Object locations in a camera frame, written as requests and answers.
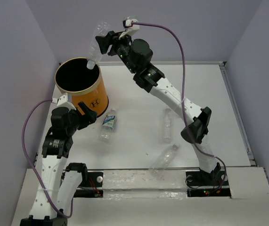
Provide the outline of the clear bottle white cap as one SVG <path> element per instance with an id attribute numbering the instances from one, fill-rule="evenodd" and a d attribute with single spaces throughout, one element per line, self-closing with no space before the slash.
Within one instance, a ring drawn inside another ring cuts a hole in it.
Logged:
<path id="1" fill-rule="evenodd" d="M 94 33 L 92 35 L 92 41 L 89 47 L 89 54 L 87 56 L 87 68 L 90 70 L 92 70 L 95 67 L 95 65 L 97 65 L 101 61 L 102 58 L 102 54 L 100 52 L 100 48 L 95 37 L 106 36 L 108 30 L 109 30 L 109 24 L 104 21 L 99 22 L 94 30 Z"/>

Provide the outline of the clear bottle green white label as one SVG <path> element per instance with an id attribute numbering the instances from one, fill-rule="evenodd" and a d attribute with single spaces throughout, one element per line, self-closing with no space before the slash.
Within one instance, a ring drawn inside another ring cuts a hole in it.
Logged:
<path id="1" fill-rule="evenodd" d="M 117 123 L 117 112 L 116 109 L 112 108 L 109 112 L 106 113 L 98 138 L 101 141 L 109 142 L 111 140 L 111 136 L 115 131 Z"/>

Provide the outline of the clear bottle front grey cap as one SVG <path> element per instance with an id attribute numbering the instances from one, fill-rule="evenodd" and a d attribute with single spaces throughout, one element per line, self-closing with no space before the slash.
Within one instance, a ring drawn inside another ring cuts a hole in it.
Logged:
<path id="1" fill-rule="evenodd" d="M 179 144 L 172 144 L 164 149 L 149 167 L 149 172 L 155 178 L 160 178 L 178 154 Z"/>

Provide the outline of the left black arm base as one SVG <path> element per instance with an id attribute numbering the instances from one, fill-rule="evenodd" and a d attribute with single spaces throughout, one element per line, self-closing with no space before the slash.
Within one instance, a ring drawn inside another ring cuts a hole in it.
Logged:
<path id="1" fill-rule="evenodd" d="M 102 198 L 104 191 L 103 172 L 88 172 L 87 180 L 83 180 L 74 193 L 74 198 Z"/>

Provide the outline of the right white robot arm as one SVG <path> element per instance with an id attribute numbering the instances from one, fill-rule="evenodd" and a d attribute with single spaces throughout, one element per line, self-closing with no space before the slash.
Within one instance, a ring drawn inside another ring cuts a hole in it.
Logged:
<path id="1" fill-rule="evenodd" d="M 106 36 L 96 36 L 95 40 L 101 54 L 118 56 L 134 75 L 133 79 L 140 88 L 160 99 L 187 123 L 180 135 L 193 146 L 199 162 L 199 172 L 191 180 L 200 186 L 215 184 L 221 166 L 205 142 L 211 109 L 202 108 L 181 96 L 164 73 L 151 63 L 153 52 L 145 40 L 133 40 L 128 34 L 114 31 L 108 32 Z"/>

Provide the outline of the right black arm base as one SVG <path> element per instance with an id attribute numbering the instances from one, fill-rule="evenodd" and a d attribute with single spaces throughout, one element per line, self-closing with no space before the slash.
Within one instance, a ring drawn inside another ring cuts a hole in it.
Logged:
<path id="1" fill-rule="evenodd" d="M 218 177 L 213 181 L 205 181 L 201 178 L 200 171 L 186 171 L 185 183 L 188 197 L 231 197 L 228 178 L 223 185 L 224 171 L 218 173 Z"/>

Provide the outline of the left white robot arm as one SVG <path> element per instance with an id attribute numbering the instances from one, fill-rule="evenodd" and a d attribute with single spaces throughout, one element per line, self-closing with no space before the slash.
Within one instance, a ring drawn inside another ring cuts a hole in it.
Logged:
<path id="1" fill-rule="evenodd" d="M 75 132 L 97 119 L 97 113 L 83 102 L 78 106 L 79 109 L 68 101 L 58 100 L 42 145 L 41 171 L 28 161 L 39 186 L 29 216 L 20 221 L 22 226 L 66 226 L 73 214 L 74 194 L 87 183 L 88 170 L 84 163 L 66 162 Z"/>

